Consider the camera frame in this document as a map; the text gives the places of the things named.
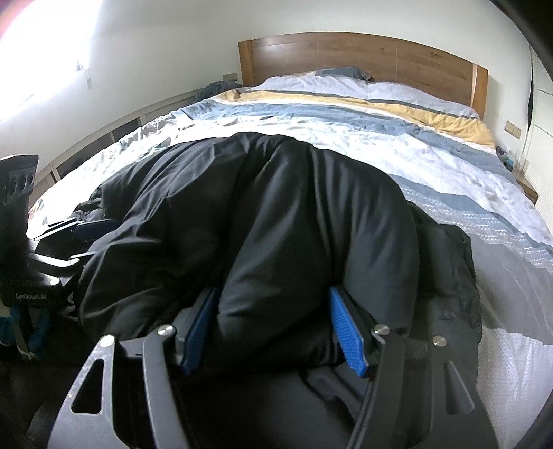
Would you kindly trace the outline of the wooden bedside table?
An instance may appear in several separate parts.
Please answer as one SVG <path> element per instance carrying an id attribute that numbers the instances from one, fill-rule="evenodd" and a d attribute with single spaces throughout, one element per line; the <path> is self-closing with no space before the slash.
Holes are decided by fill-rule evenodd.
<path id="1" fill-rule="evenodd" d="M 532 201 L 533 205 L 535 205 L 539 199 L 539 194 L 527 180 L 525 174 L 523 173 L 521 162 L 516 158 L 516 154 L 512 150 L 506 150 L 500 145 L 496 147 L 496 154 L 500 162 L 502 162 L 503 165 L 516 178 L 516 182 L 522 188 L 525 196 Z"/>

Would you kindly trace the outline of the black puffer jacket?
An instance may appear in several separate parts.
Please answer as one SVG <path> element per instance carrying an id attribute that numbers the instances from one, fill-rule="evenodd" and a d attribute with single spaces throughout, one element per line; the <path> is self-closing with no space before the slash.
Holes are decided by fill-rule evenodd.
<path id="1" fill-rule="evenodd" d="M 177 144 L 119 170 L 72 212 L 120 225 L 74 293 L 91 338 L 147 335 L 217 293 L 200 366 L 175 383 L 195 448 L 343 448 L 368 380 L 348 366 L 330 291 L 400 336 L 442 335 L 476 382 L 470 237 L 371 165 L 289 136 Z"/>

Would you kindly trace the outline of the striped duvet cover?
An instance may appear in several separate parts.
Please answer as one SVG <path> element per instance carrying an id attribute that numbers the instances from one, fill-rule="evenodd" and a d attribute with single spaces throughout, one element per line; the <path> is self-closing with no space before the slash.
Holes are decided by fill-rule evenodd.
<path id="1" fill-rule="evenodd" d="M 171 145 L 239 132 L 292 136 L 389 174 L 439 223 L 471 239 L 483 304 L 478 390 L 502 448 L 550 439 L 552 235 L 471 108 L 395 82 L 281 76 L 161 115 L 100 151 L 29 212 L 36 237 L 126 165 Z"/>

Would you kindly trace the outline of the blue grey pillow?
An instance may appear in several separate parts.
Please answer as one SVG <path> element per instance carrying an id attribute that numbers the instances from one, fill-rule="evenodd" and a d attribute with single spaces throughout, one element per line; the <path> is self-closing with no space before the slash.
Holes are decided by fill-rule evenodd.
<path id="1" fill-rule="evenodd" d="M 346 66 L 346 67 L 332 67 L 332 68 L 323 68 L 308 72 L 299 72 L 295 73 L 295 76 L 329 76 L 329 77 L 345 77 L 361 80 L 362 82 L 373 82 L 374 78 L 356 66 Z"/>

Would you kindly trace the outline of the wooden headboard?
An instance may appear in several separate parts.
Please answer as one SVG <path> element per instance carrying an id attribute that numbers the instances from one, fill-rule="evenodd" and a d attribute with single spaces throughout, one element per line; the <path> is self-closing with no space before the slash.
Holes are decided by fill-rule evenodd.
<path id="1" fill-rule="evenodd" d="M 355 66 L 376 82 L 399 82 L 441 99 L 486 110 L 488 71 L 452 53 L 370 34 L 313 32 L 238 43 L 242 80 L 255 86 L 273 76 Z"/>

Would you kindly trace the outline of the low white window cabinet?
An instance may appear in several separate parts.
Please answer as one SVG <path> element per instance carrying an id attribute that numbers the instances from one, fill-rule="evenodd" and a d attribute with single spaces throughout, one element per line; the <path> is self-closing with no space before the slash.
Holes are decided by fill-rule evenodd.
<path id="1" fill-rule="evenodd" d="M 86 161 L 145 123 L 191 104 L 199 92 L 200 89 L 194 89 L 180 93 L 130 112 L 78 141 L 47 164 L 41 163 L 41 169 L 35 175 L 35 187 L 29 199 L 29 207 L 63 178 L 59 173 L 61 166 L 64 167 L 63 172 L 68 173 L 70 168 L 76 168 L 78 162 Z"/>

